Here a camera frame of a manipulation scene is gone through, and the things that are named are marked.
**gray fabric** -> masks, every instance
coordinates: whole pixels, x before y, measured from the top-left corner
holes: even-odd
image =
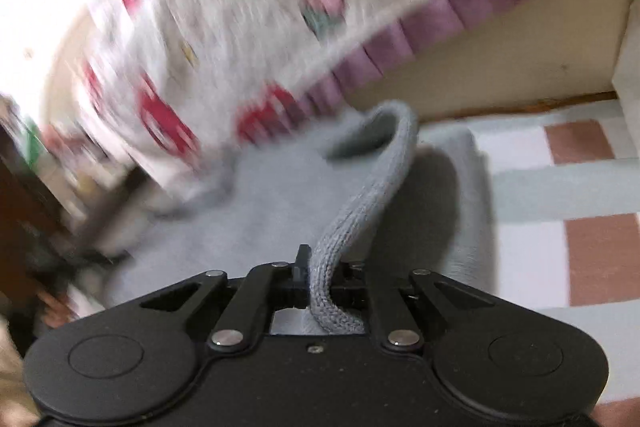
[[[495,291],[489,179],[472,134],[443,124],[421,133],[402,187],[387,207],[368,263],[396,277],[428,268]]]
[[[129,249],[133,261],[111,280],[106,292],[107,304],[145,295],[208,269],[223,269],[230,277],[243,277],[257,264],[293,261],[301,243],[326,245],[322,239],[328,237],[328,225],[334,223],[345,203],[362,201],[358,196],[363,193],[363,186],[370,189],[372,179],[381,180],[394,172],[395,166],[404,164],[396,159],[385,160],[389,158],[384,155],[387,148],[370,150],[373,145],[386,144],[362,139],[366,134],[356,134],[360,140],[343,142],[343,146],[333,148],[329,159],[323,155],[322,151],[335,143],[337,136],[343,136],[361,122],[359,114],[347,111],[337,121],[317,123],[294,139],[262,150],[247,150],[237,165],[235,185],[225,200],[181,219],[157,221],[142,240]],[[396,118],[390,122],[396,130]],[[413,125],[407,127],[407,134]],[[364,129],[379,128],[375,124]],[[374,132],[369,137],[382,140],[388,138],[389,133],[385,136],[385,133]],[[363,147],[354,148],[356,144]],[[429,159],[442,156],[448,159]],[[374,253],[381,256],[380,252],[387,247],[389,252],[395,252],[395,256],[389,253],[389,266],[398,273],[406,268],[399,275],[406,275],[415,266],[434,267],[460,282],[489,288],[491,281],[486,273],[490,270],[485,269],[492,259],[487,240],[491,236],[487,212],[489,193],[482,181],[481,162],[473,140],[468,132],[455,126],[439,128],[434,131],[433,142],[426,145],[424,151],[418,151],[418,158],[424,159],[408,180],[431,188],[420,190],[423,210],[413,216],[411,210],[408,218],[413,223],[413,233],[422,237],[424,243],[417,239],[405,252],[406,244],[393,247],[390,239],[378,232],[380,243]],[[451,181],[447,189],[441,187],[443,180]],[[397,188],[396,183],[376,190],[382,190],[383,200],[388,200]],[[431,190],[434,198],[429,196]],[[367,194],[374,193],[375,190],[369,190]],[[375,212],[382,215],[384,206],[377,206]],[[424,223],[425,217],[431,221]],[[380,219],[390,218],[385,214]],[[365,213],[357,224],[362,233],[353,234],[353,240],[343,245],[351,248],[342,249],[342,253],[361,259],[369,250],[377,220]],[[310,324],[308,313],[301,321],[288,322],[287,319],[284,323],[281,321],[275,332],[318,332],[318,328]]]
[[[364,187],[324,230],[309,263],[310,309],[330,333],[363,333],[361,318],[338,308],[329,295],[335,267],[355,245],[363,231],[377,222],[412,165],[418,124],[411,110],[399,102],[386,102],[372,111],[362,127],[330,152],[328,158],[346,159],[388,142],[366,178]]]

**metal screw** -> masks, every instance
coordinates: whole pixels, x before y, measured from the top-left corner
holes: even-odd
[[[396,330],[389,333],[388,340],[394,346],[413,346],[420,342],[420,335],[412,330]]]
[[[324,353],[324,347],[319,344],[311,344],[311,346],[306,348],[306,352],[311,353],[312,355],[320,355],[321,353]]]
[[[220,330],[211,335],[211,341],[217,346],[237,346],[244,339],[238,330]]]

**round pad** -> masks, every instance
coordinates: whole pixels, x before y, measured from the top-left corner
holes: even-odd
[[[112,327],[98,314],[47,333],[24,362],[36,402],[79,424],[127,421],[165,405],[190,383],[196,355],[187,334],[148,318]]]
[[[78,344],[69,354],[69,364],[87,378],[115,378],[133,371],[145,351],[139,343],[120,335],[92,337]]]
[[[447,333],[433,365],[457,399],[519,423],[554,423],[592,407],[608,375],[602,349],[586,333],[499,309]]]
[[[542,377],[562,363],[562,349],[540,333],[510,333],[494,340],[489,358],[514,377]]]

